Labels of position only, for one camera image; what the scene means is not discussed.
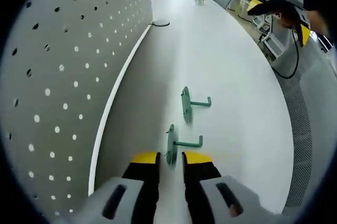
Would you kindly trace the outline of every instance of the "curved white table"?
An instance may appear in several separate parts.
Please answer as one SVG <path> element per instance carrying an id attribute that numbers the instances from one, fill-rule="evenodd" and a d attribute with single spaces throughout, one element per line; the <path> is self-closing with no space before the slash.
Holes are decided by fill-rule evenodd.
<path id="1" fill-rule="evenodd" d="M 293 170 L 288 109 L 264 55 L 239 23 L 212 0 L 152 0 L 152 27 L 122 80 L 105 127 L 96 186 L 121 176 L 132 156 L 162 153 L 160 199 L 155 223 L 190 223 L 184 198 L 181 152 L 175 169 L 165 161 L 167 134 L 175 124 L 179 140 L 204 143 L 219 172 L 231 175 L 282 212 Z M 180 94 L 189 87 L 193 123 L 185 124 Z"/>

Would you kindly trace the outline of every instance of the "floor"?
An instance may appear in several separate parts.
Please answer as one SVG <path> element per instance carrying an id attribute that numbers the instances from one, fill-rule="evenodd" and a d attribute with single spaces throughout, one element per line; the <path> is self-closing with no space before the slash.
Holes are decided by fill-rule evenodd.
<path id="1" fill-rule="evenodd" d="M 259 46 L 259 48 L 261 49 L 262 53 L 264 54 L 264 56 L 266 57 L 266 59 L 269 62 L 272 62 L 275 60 L 274 55 L 272 55 L 270 53 L 270 51 L 268 50 L 268 48 L 266 48 L 261 42 L 259 42 L 259 38 L 261 36 L 261 33 L 257 30 L 256 26 L 252 23 L 249 22 L 247 20 L 244 20 L 243 18 L 239 17 L 237 15 L 236 11 L 232 11 L 230 9 L 227 9 L 227 12 L 229 14 L 231 14 L 237 21 L 238 23 L 246 30 L 246 32 L 252 37 L 252 39 L 257 43 L 257 45 Z"/>

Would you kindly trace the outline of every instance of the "gray mesh panel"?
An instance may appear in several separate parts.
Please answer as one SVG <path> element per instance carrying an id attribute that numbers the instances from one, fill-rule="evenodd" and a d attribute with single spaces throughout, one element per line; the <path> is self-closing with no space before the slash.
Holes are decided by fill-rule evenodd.
<path id="1" fill-rule="evenodd" d="M 292 124 L 294 168 L 284 213 L 295 214 L 321 182 L 337 140 L 337 78 L 325 54 L 310 38 L 299 47 L 299 67 L 292 79 L 277 77 Z M 281 74 L 290 75 L 296 64 L 295 46 L 274 62 Z"/>
<path id="2" fill-rule="evenodd" d="M 301 205 L 311 173 L 311 129 L 299 84 L 300 79 L 300 72 L 290 80 L 278 77 L 288 107 L 294 137 L 294 168 L 286 207 Z"/>

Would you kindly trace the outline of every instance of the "pegboard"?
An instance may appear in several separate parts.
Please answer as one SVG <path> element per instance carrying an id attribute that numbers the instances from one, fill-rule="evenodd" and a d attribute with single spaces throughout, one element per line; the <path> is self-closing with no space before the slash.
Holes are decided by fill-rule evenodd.
<path id="1" fill-rule="evenodd" d="M 0 64 L 1 138 L 49 221 L 87 198 L 107 99 L 151 21 L 151 0 L 27 0 L 12 26 Z"/>

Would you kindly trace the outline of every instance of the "black wire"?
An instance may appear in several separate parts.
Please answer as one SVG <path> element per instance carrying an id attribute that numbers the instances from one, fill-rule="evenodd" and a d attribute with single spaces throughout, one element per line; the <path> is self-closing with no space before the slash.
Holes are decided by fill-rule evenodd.
<path id="1" fill-rule="evenodd" d="M 299 55 L 299 48 L 297 47 L 297 43 L 296 43 L 296 40 L 295 40 L 294 30 L 292 31 L 292 35 L 293 35 L 293 39 L 294 39 L 294 42 L 295 42 L 296 53 L 297 53 L 297 61 L 296 61 L 296 66 L 295 66 L 294 72 L 293 72 L 290 76 L 284 76 L 284 75 L 281 75 L 276 69 L 274 69 L 274 68 L 272 67 L 273 71 L 274 71 L 277 75 L 279 75 L 279 77 L 284 78 L 284 79 L 290 79 L 290 78 L 292 78 L 292 77 L 295 75 L 295 73 L 296 73 L 296 71 L 297 71 L 297 68 L 299 67 L 300 55 Z"/>
<path id="2" fill-rule="evenodd" d="M 156 25 L 156 24 L 153 24 L 153 23 L 151 23 L 150 25 L 154 25 L 154 26 L 157 26 L 157 27 L 164 27 L 164 26 L 170 25 L 170 22 L 168 24 L 164 24 L 164 25 Z"/>

